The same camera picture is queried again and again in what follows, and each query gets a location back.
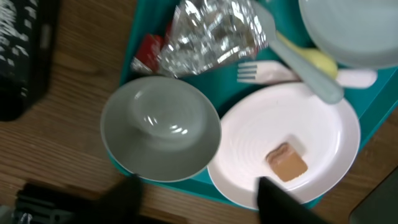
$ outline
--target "gray bowl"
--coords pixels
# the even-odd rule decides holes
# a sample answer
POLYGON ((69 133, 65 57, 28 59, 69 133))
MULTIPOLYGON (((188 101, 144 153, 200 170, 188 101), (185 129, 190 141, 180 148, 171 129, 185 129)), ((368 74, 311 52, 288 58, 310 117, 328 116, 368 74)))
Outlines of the gray bowl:
POLYGON ((127 171, 159 182, 201 172, 216 154, 220 119, 210 101, 180 80, 147 77, 119 88, 101 115, 109 155, 127 171))

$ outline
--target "plate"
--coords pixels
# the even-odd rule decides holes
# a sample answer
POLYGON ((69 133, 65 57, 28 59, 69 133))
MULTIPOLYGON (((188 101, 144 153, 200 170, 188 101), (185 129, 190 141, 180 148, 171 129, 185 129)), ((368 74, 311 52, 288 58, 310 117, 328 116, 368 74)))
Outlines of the plate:
POLYGON ((270 177, 301 203, 331 189, 358 152, 358 117, 344 99, 327 105, 303 83, 261 89, 233 106, 221 120, 221 144, 208 165, 216 188, 232 202, 256 209, 257 178, 270 177), (265 158, 289 142, 308 170, 289 182, 265 158))
POLYGON ((398 65, 398 1, 300 0, 310 37, 338 62, 352 67, 398 65))

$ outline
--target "gray plate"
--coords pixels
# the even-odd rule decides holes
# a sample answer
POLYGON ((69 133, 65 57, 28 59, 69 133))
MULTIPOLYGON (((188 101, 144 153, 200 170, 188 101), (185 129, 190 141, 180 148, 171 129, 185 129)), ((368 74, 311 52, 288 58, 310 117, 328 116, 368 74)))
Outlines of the gray plate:
POLYGON ((398 65, 397 0, 300 0, 314 43, 352 67, 398 65))
POLYGON ((180 80, 147 77, 122 86, 101 116, 101 135, 111 157, 129 172, 174 182, 202 171, 221 139, 210 101, 180 80))

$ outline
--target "gray spoon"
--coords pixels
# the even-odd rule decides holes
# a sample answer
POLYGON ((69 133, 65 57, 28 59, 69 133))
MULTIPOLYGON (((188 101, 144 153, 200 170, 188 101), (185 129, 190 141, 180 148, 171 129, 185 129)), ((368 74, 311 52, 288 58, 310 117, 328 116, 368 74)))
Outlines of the gray spoon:
POLYGON ((252 5, 266 33, 269 47, 300 76, 304 83, 321 100, 328 104, 340 102, 344 97, 343 88, 327 74, 315 68, 311 63, 280 41, 276 36, 275 21, 272 14, 258 2, 252 1, 252 5))

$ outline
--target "spoon handle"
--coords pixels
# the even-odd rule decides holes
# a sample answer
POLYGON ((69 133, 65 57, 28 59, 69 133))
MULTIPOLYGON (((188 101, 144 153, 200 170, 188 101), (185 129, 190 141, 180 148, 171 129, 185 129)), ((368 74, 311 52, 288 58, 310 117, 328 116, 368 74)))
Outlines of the spoon handle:
POLYGON ((288 48, 278 38, 270 41, 269 46, 325 103, 335 104, 343 99, 344 90, 337 82, 288 48))

